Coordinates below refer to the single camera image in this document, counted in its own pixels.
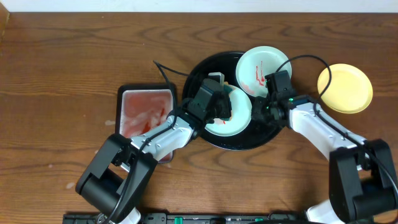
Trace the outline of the yellow plate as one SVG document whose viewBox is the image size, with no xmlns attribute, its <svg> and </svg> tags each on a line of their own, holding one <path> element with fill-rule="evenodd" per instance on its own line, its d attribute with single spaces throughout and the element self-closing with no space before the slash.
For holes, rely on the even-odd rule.
<svg viewBox="0 0 398 224">
<path fill-rule="evenodd" d="M 365 110 L 373 98 L 373 87 L 366 74 L 344 63 L 330 65 L 330 70 L 331 82 L 321 96 L 324 104 L 346 114 Z"/>
</svg>

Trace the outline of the green yellow sponge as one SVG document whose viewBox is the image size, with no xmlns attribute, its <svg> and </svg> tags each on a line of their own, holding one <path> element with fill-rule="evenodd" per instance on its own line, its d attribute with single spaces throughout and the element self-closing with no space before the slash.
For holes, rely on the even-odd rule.
<svg viewBox="0 0 398 224">
<path fill-rule="evenodd" d="M 223 118 L 223 120 L 231 121 L 233 118 L 233 107 L 232 107 L 232 101 L 231 101 L 231 94 L 235 90 L 235 87 L 230 85 L 228 82 L 224 82 L 223 88 L 224 88 L 224 92 L 228 96 L 228 109 L 229 109 L 229 118 Z"/>
</svg>

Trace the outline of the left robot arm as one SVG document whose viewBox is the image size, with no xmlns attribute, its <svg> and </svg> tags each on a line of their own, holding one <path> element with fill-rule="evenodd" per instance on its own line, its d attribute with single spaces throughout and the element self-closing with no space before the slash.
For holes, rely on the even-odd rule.
<svg viewBox="0 0 398 224">
<path fill-rule="evenodd" d="M 230 119 L 224 84 L 206 78 L 160 126 L 131 139 L 112 134 L 76 183 L 75 190 L 105 217 L 105 223 L 138 223 L 144 190 L 161 159 L 199 137 L 216 118 Z"/>
</svg>

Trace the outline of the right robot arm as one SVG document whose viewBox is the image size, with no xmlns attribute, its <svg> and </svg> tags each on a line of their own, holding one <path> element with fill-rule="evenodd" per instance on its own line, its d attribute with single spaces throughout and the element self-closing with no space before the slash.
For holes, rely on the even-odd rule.
<svg viewBox="0 0 398 224">
<path fill-rule="evenodd" d="M 329 199 L 307 212 L 309 220 L 349 223 L 397 209 L 397 176 L 391 150 L 328 116 L 308 95 L 255 98 L 252 118 L 288 127 L 307 138 L 329 162 Z"/>
</svg>

